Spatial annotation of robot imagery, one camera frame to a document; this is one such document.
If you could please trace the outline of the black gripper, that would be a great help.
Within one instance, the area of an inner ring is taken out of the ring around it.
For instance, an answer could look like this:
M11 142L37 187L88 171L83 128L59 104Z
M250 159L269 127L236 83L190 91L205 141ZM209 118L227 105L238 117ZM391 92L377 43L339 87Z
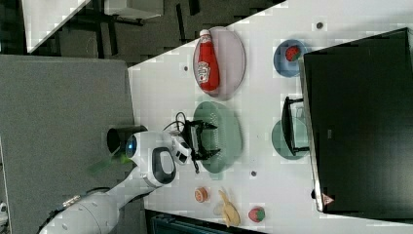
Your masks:
M206 130L214 130L216 129L216 126L205 122L203 120L197 120L196 125L203 129ZM187 142L187 144L191 147L192 153L191 156L194 160L199 159L200 160L207 160L210 157L213 157L215 154L217 154L220 149L212 149L212 150L207 150L207 149L201 149L199 152L199 141L198 141L198 136L197 136L197 127L190 121L185 121L184 122L184 128L182 131L182 136Z

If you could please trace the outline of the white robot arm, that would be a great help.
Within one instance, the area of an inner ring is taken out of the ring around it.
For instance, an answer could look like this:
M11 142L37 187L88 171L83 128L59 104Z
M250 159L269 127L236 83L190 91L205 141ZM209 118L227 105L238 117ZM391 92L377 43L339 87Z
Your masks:
M216 126L202 120L186 121L182 132L143 131L126 142L126 156L135 163L130 174L105 192L74 197L39 228L36 234L109 234L118 224L120 209L138 196L170 184L177 165L206 160L219 152L206 149L204 131Z

